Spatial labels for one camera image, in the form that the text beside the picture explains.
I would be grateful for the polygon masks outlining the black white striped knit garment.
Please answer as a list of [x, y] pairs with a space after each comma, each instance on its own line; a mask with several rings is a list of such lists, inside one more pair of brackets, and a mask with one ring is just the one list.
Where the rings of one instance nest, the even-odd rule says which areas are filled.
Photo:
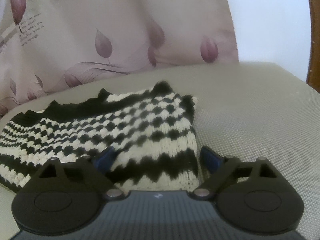
[[197, 99], [167, 82], [15, 115], [1, 132], [1, 184], [18, 192], [51, 157], [71, 163], [110, 149], [103, 174], [123, 191], [197, 187]]

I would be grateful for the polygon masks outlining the pink floral curtain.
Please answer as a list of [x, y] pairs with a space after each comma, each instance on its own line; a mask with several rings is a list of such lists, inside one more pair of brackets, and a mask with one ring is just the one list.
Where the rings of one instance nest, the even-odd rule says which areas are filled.
[[238, 59], [227, 0], [1, 0], [1, 115], [113, 76]]

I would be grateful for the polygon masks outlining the beige fabric cushion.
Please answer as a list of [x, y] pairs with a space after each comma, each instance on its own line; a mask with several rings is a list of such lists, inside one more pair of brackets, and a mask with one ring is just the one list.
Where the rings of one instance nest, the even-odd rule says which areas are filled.
[[24, 103], [1, 125], [52, 101], [82, 102], [102, 88], [114, 94], [136, 92], [162, 80], [179, 94], [197, 97], [199, 146], [245, 161], [262, 156], [272, 162], [304, 201], [298, 232], [319, 239], [319, 93], [275, 64], [203, 64], [112, 77]]

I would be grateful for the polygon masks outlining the brown wooden door frame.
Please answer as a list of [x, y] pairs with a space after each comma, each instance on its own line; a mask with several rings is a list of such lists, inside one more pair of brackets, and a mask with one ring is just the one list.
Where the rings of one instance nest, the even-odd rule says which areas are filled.
[[319, 0], [309, 0], [311, 19], [310, 63], [306, 83], [319, 92]]

